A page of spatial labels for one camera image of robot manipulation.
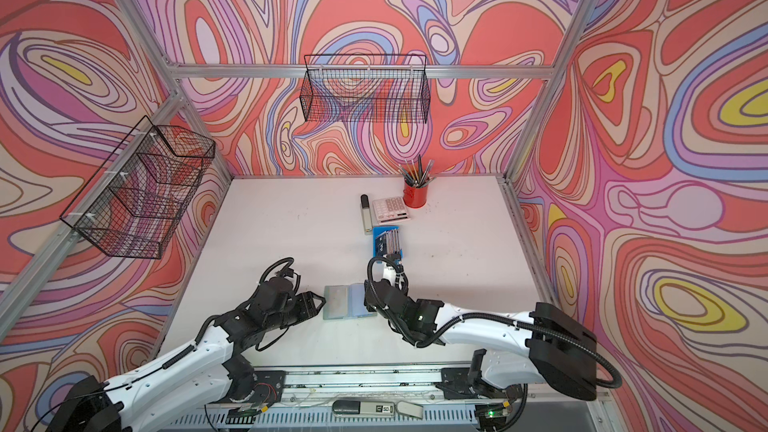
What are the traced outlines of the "mint green card holder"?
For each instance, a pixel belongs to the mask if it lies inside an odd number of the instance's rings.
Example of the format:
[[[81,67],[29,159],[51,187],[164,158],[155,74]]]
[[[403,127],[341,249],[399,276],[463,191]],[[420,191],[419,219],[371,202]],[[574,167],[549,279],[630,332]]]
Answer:
[[[360,319],[374,315],[364,304],[365,288],[362,283],[326,286],[324,299],[324,320]]]

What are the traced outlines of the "blue plastic card tray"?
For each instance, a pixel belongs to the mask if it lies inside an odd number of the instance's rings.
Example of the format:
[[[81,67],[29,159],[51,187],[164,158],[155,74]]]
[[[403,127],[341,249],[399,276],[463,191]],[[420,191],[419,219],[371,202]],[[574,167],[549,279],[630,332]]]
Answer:
[[[398,226],[375,226],[373,228],[373,256],[394,261],[402,258],[400,228]]]

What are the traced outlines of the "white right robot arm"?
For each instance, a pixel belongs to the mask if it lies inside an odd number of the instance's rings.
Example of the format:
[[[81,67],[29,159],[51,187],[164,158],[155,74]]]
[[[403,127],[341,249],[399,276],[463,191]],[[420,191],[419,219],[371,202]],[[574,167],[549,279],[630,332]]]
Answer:
[[[550,303],[500,314],[414,300],[386,279],[367,279],[364,288],[366,308],[413,348],[472,346],[477,354],[467,373],[472,383],[499,391],[545,383],[582,401],[594,401],[599,388],[623,385],[618,368],[597,351],[596,335]]]

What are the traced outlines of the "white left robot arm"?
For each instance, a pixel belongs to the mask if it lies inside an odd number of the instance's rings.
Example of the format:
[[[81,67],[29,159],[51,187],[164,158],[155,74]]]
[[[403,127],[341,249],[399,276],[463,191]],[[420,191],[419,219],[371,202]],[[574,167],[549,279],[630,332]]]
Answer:
[[[300,289],[293,258],[269,266],[254,292],[232,310],[209,316],[195,337],[121,375],[93,376],[72,386],[46,412],[45,431],[158,431],[186,413],[220,400],[246,402],[254,393],[254,368],[244,352],[264,350],[272,331],[316,317],[325,298]]]

